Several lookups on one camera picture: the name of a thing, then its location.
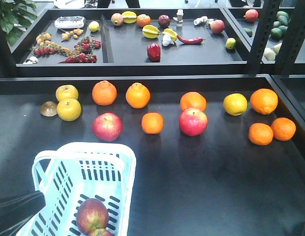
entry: orange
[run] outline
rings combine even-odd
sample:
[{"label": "orange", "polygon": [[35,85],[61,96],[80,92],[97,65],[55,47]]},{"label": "orange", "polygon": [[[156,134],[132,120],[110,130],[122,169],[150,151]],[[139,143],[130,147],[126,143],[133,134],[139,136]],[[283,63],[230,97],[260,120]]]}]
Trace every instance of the orange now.
[{"label": "orange", "polygon": [[277,94],[268,88],[260,88],[250,98],[252,108],[263,115],[272,113],[278,104]]},{"label": "orange", "polygon": [[274,132],[274,138],[280,141],[290,140],[296,132],[295,123],[292,120],[284,117],[274,120],[271,128]]},{"label": "orange", "polygon": [[109,81],[103,80],[95,84],[92,89],[92,99],[100,106],[109,106],[117,98],[117,89]]},{"label": "orange", "polygon": [[163,129],[163,117],[157,112],[144,114],[142,128],[146,134],[159,134]]},{"label": "orange", "polygon": [[148,104],[151,93],[141,83],[133,83],[127,89],[125,97],[132,108],[140,109]]},{"label": "orange", "polygon": [[263,123],[254,123],[249,129],[249,139],[252,143],[260,146],[270,144],[273,140],[272,128]]},{"label": "orange", "polygon": [[206,104],[206,99],[198,92],[187,92],[181,97],[180,100],[180,106],[182,111],[187,108],[193,107],[198,108],[203,112],[206,109]]}]

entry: lemon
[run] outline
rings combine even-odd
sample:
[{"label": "lemon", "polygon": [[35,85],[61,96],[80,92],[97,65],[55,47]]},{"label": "lemon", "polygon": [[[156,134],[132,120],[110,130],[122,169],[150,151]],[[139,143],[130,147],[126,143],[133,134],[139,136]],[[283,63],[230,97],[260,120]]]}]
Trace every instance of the lemon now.
[{"label": "lemon", "polygon": [[62,120],[74,121],[80,116],[82,107],[76,99],[66,98],[58,103],[57,112]]},{"label": "lemon", "polygon": [[234,38],[228,38],[226,42],[226,48],[233,50],[236,48],[236,40]]},{"label": "lemon", "polygon": [[91,21],[88,28],[91,32],[96,32],[100,28],[100,25],[97,21]]},{"label": "lemon", "polygon": [[247,100],[240,93],[233,93],[225,97],[223,100],[225,111],[232,116],[239,116],[247,109]]}]

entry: yellow apple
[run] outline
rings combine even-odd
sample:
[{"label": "yellow apple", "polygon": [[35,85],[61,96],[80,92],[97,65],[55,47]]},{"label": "yellow apple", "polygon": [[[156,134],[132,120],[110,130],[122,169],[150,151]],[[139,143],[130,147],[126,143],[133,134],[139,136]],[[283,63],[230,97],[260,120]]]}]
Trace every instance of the yellow apple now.
[{"label": "yellow apple", "polygon": [[74,121],[80,116],[82,107],[76,99],[66,98],[58,103],[57,112],[62,120]]},{"label": "yellow apple", "polygon": [[225,111],[232,116],[239,116],[247,109],[247,100],[240,93],[233,93],[225,97],[223,100]]},{"label": "yellow apple", "polygon": [[78,90],[73,85],[62,85],[57,88],[55,95],[59,102],[66,98],[74,98],[77,100]]}]

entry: shopping basket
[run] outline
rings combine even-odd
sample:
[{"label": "shopping basket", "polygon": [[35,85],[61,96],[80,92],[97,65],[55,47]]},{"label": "shopping basket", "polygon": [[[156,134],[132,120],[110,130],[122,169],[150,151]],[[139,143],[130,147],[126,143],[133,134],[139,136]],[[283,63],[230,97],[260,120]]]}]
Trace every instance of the shopping basket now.
[{"label": "shopping basket", "polygon": [[17,236],[83,235],[76,213],[87,198],[98,198],[107,207],[108,231],[114,236],[127,235],[135,166],[134,152],[121,144],[76,142],[38,153],[32,177],[46,206]]}]

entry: red chili pepper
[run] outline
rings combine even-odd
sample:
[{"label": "red chili pepper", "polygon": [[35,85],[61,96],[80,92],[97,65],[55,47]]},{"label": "red chili pepper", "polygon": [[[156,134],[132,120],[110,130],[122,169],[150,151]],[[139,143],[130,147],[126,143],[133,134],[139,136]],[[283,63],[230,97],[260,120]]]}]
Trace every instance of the red chili pepper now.
[{"label": "red chili pepper", "polygon": [[147,47],[147,56],[152,61],[160,60],[161,48],[157,43],[148,45]]},{"label": "red chili pepper", "polygon": [[76,60],[76,58],[68,57],[68,58],[66,58],[66,60],[61,61],[60,63],[77,63],[77,60]]},{"label": "red chili pepper", "polygon": [[197,38],[192,38],[192,39],[184,39],[184,38],[181,38],[180,36],[178,36],[178,40],[180,40],[182,43],[185,43],[185,44],[198,44],[198,43],[203,42],[202,37],[197,37]]}]

